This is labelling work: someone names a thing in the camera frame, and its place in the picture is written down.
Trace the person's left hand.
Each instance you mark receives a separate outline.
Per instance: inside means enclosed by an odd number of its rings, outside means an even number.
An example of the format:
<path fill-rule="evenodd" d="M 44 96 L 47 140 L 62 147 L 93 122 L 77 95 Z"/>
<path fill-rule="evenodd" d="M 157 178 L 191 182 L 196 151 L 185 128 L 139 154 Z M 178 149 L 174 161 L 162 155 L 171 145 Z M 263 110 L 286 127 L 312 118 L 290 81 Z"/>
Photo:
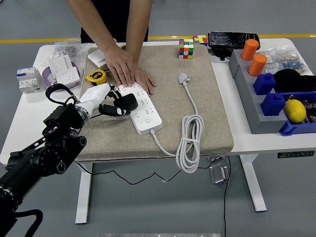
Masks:
<path fill-rule="evenodd" d="M 135 81 L 147 92 L 149 96 L 154 94 L 153 87 L 156 87 L 154 79 L 137 64 L 133 64 Z"/>

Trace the person's right hand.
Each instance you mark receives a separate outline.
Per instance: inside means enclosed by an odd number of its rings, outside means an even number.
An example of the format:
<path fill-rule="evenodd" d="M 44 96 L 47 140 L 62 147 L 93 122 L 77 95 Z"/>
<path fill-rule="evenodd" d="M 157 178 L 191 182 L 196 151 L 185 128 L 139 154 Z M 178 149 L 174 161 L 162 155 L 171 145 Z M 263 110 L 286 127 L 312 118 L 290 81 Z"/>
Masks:
<path fill-rule="evenodd" d="M 134 84 L 132 56 L 113 44 L 103 49 L 106 63 L 118 85 L 125 87 Z"/>

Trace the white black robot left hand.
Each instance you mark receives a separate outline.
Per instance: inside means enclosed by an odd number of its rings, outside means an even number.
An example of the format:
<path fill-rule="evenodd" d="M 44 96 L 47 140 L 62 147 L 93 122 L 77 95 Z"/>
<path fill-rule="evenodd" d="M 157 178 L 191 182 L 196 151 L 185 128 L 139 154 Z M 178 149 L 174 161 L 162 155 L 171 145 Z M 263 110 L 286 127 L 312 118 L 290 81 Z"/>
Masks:
<path fill-rule="evenodd" d="M 92 113 L 98 109 L 102 115 L 120 117 L 129 115 L 130 111 L 121 109 L 116 106 L 102 105 L 102 102 L 108 96 L 109 93 L 117 92 L 121 96 L 119 90 L 109 83 L 93 86 L 86 90 L 81 96 L 79 102 L 75 105 L 76 110 L 82 116 L 83 119 L 89 120 L 92 118 Z"/>

